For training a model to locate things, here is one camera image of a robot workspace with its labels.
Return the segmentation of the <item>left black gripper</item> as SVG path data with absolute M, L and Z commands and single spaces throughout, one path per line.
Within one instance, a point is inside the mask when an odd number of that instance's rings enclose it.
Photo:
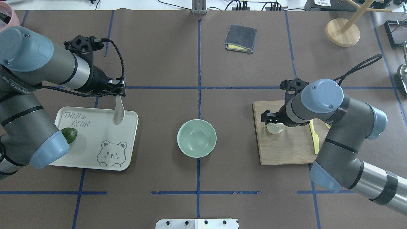
M 91 76 L 91 95 L 105 96 L 111 94 L 113 96 L 126 97 L 126 83 L 124 77 L 118 77 L 115 80 L 112 80 L 107 77 L 100 68 L 96 66 L 93 66 L 93 72 Z M 111 91 L 113 88 L 111 85 L 113 87 L 118 87 L 112 93 Z

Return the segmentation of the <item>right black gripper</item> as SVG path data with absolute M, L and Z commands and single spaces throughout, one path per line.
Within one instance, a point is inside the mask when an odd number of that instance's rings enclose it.
M 291 120 L 286 112 L 286 106 L 282 106 L 277 113 L 272 113 L 271 111 L 264 111 L 261 114 L 261 120 L 265 125 L 270 123 L 278 124 L 282 123 L 288 127 L 295 127 L 296 123 Z

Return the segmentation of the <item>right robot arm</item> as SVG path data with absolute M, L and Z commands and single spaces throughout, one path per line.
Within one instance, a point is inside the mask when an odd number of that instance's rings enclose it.
M 387 115 L 346 95 L 331 79 L 307 83 L 300 79 L 282 81 L 286 90 L 278 112 L 264 111 L 261 122 L 305 126 L 319 119 L 330 125 L 310 170 L 315 184 L 333 193 L 342 188 L 368 198 L 403 215 L 407 212 L 406 179 L 357 158 L 366 139 L 376 139 L 385 130 Z

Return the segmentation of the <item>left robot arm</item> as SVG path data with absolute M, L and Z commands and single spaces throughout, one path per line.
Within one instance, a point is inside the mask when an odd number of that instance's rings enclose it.
M 23 26 L 1 32 L 1 179 L 32 165 L 44 168 L 69 151 L 69 143 L 51 121 L 34 92 L 56 90 L 79 97 L 125 97 L 124 61 L 116 80 L 93 63 L 93 52 L 109 38 L 78 35 L 56 45 L 45 35 Z

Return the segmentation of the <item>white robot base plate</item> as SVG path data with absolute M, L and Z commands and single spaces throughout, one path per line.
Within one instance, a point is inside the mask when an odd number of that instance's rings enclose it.
M 156 229 L 239 229 L 238 219 L 161 219 Z

